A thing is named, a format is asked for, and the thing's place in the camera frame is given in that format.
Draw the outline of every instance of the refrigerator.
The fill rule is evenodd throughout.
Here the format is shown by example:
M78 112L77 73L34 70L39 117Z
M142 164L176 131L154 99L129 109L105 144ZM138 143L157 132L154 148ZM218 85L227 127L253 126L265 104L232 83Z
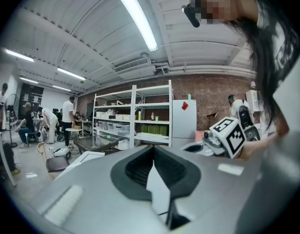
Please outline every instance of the refrigerator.
M197 101L173 100L172 147L180 148L195 141Z

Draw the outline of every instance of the brick wall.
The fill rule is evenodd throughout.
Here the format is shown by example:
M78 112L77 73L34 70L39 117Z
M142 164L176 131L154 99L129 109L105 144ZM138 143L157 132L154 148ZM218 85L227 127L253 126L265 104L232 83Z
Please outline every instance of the brick wall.
M250 80L236 76L215 76L215 75L185 75L167 78L157 78L147 81L134 82L126 85L116 86L109 89L97 91L98 95L118 92L130 89L132 84L138 88L166 85L168 80L172 80L174 89L174 99L187 99L191 94L192 99L197 101L198 130L207 129L208 120L206 115L218 112L216 119L212 119L210 125L216 123L221 118L229 116L229 94L234 94L239 98L245 98L245 92L250 89ZM95 93L91 93L78 98L77 110L81 114L86 114L86 106L94 99ZM168 101L167 97L154 97L153 102ZM160 119L168 117L167 111L160 111ZM149 119L151 112L145 113L145 119Z

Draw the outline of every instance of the fluorescent ceiling light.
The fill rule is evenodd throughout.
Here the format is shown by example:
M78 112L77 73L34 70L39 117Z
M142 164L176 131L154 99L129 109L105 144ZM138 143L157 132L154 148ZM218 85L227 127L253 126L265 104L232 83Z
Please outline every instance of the fluorescent ceiling light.
M55 85L52 85L54 88L60 88L60 89L63 89L63 90L66 90L66 91L70 91L70 89L67 89L67 88L61 88L61 87L58 87L58 86L55 86Z
M31 62L34 62L34 59L33 58L30 58L30 57L27 57L27 56L24 56L24 55L21 55L19 53L16 53L16 52L13 52L11 50L5 50L7 54L10 54L10 55L13 55L15 57L19 57L19 58L22 58L22 59L25 59L25 60L28 60L28 61L31 61Z
M129 12L130 16L134 20L149 50L151 52L158 50L159 48L155 41L153 32L151 30L149 22L146 19L145 14L138 0L120 0L120 1L123 3L127 11Z
M38 84L38 82L36 82L36 81L34 81L34 80L25 79L25 78L22 78L22 77L20 77L20 79Z
M74 76L74 77L76 77L76 78L78 78L78 79L81 79L81 80L86 80L86 78L84 78L84 77L75 75L75 74L73 74L73 73L71 73L71 72L68 72L68 71L66 71L66 70L64 70L64 69L61 69L61 68L58 68L58 71L60 71L60 72L62 72L62 73L66 73L66 74L68 74L68 75L70 75L70 76Z

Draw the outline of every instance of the red sticker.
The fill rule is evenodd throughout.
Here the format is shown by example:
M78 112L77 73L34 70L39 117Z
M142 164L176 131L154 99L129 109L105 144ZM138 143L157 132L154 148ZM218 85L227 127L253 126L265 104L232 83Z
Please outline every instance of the red sticker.
M184 102L181 108L183 110L186 110L188 106L189 106L188 103Z

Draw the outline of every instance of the sneaker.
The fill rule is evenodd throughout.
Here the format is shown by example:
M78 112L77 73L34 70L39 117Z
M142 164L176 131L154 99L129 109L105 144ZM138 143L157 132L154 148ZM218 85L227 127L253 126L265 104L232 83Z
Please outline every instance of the sneaker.
M21 148L28 147L28 144L23 143L23 144L20 145L20 147L21 147Z
M14 176L14 175L16 175L16 174L19 174L20 172L21 172L20 169L15 169L15 170L13 170L13 171L11 172L11 174Z

